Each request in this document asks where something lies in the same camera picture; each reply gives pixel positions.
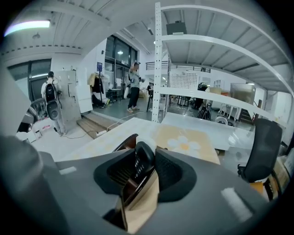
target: black chair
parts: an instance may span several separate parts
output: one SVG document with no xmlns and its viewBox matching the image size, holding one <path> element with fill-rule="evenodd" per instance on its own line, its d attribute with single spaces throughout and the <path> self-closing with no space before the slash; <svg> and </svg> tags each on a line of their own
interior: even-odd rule
<svg viewBox="0 0 294 235">
<path fill-rule="evenodd" d="M 277 123 L 259 118 L 254 124 L 255 136 L 249 160 L 245 167 L 238 165 L 238 175 L 249 183 L 265 179 L 270 174 L 276 178 L 273 168 L 282 139 L 282 129 Z"/>
</svg>

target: ceiling light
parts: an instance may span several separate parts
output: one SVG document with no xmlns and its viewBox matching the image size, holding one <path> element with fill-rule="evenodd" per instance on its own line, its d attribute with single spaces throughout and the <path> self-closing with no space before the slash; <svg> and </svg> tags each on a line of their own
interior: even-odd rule
<svg viewBox="0 0 294 235">
<path fill-rule="evenodd" d="M 23 30 L 28 28 L 49 28 L 49 26 L 50 26 L 50 21 L 48 20 L 23 22 L 23 23 L 9 26 L 8 29 L 5 31 L 4 37 L 18 30 Z"/>
<path fill-rule="evenodd" d="M 37 78 L 37 77 L 42 77 L 42 76 L 47 76 L 47 75 L 48 75 L 47 73 L 43 73 L 43 74 L 38 74 L 38 75 L 32 76 L 32 78 Z"/>
</svg>

